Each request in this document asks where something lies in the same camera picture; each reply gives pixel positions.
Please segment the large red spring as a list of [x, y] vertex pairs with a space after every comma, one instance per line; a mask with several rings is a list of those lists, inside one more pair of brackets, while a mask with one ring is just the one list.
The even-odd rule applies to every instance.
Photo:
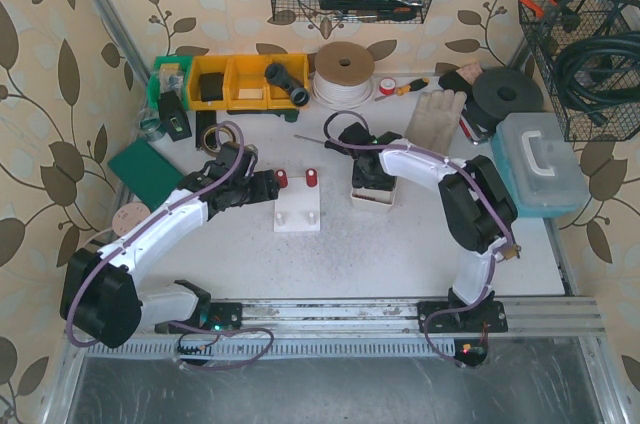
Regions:
[[305, 172], [305, 182], [309, 188], [315, 188], [318, 186], [318, 172], [316, 169], [309, 168]]
[[276, 176], [278, 185], [281, 189], [284, 189], [288, 186], [288, 177], [284, 169], [278, 169], [275, 172], [275, 176]]

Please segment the white spring tray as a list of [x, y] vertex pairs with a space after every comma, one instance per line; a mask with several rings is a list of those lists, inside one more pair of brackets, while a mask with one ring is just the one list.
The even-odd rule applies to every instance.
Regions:
[[396, 197], [397, 179], [394, 178], [389, 190], [370, 189], [365, 187], [351, 187], [351, 203], [355, 209], [386, 214], [394, 205]]

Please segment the white peg base plate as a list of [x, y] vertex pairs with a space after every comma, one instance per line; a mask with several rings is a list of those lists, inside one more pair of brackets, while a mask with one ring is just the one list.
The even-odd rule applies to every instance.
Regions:
[[307, 178], [289, 177], [274, 202], [273, 231], [318, 232], [321, 229], [320, 184], [309, 186]]

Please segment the beige work glove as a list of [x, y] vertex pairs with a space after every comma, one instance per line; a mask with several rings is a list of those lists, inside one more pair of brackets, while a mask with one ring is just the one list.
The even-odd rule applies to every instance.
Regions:
[[423, 93], [413, 111], [405, 137], [413, 144], [448, 155], [467, 100], [463, 91], [435, 90]]

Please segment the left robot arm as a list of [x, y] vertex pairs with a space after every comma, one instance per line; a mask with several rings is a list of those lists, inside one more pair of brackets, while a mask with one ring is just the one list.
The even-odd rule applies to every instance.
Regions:
[[185, 176], [154, 212], [124, 236], [96, 251], [81, 248], [72, 255], [60, 315], [73, 345], [117, 348], [137, 330], [161, 324], [184, 332], [222, 331], [210, 320], [209, 294], [185, 280], [158, 292], [138, 290], [162, 256], [218, 214], [278, 197], [274, 171], [256, 170], [257, 152], [245, 143], [240, 127], [224, 121], [213, 130], [232, 135], [214, 159]]

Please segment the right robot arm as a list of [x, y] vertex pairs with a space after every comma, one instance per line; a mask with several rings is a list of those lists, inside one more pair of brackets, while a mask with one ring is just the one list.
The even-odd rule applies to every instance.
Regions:
[[478, 155], [471, 160], [443, 156], [400, 137], [387, 144], [376, 140], [352, 144], [335, 139], [329, 126], [343, 113], [332, 113], [323, 124], [328, 142], [348, 151], [375, 152], [382, 170], [439, 194], [447, 228], [461, 247], [451, 294], [463, 305], [426, 314], [424, 334], [444, 316], [461, 318], [486, 301], [492, 293], [497, 261], [517, 247], [512, 224], [516, 206], [491, 159]]

